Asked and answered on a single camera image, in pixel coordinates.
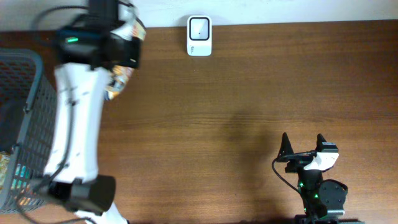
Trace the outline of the cream snack bag blue label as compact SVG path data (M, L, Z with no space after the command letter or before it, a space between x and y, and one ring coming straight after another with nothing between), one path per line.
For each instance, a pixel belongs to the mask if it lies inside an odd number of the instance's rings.
M141 47L146 37L146 27L138 18L136 7L129 3L120 7L122 24L110 34L116 39L117 60L109 71L109 81L104 89L105 100L122 93L135 70L139 68Z

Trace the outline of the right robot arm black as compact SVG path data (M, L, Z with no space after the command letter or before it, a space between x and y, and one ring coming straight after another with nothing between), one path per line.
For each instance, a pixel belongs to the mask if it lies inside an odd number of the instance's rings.
M322 134L317 135L316 148L305 152L294 152L287 133L282 134L280 149L271 167L276 176L302 199L304 214L296 215L294 223L361 223L360 220L341 219L345 214L348 186L323 178L323 173L333 168L338 157L336 144L328 142ZM284 163L285 173L298 175L296 186L277 172L275 163Z

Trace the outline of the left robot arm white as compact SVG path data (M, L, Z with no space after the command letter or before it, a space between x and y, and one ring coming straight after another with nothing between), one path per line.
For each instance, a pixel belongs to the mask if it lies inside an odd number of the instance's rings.
M29 192L87 223L126 223L116 179L98 172L103 104L139 67L146 28L131 1L89 1L48 43L59 64L55 130L44 173Z

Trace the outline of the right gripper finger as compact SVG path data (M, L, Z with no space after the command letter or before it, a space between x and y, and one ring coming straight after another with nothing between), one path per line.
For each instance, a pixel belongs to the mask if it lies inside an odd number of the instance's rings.
M287 133L282 134L281 145L278 153L278 158L290 156L294 153Z
M323 143L326 142L325 138L322 134L317 134L317 146L315 148L316 151L322 151L324 149Z

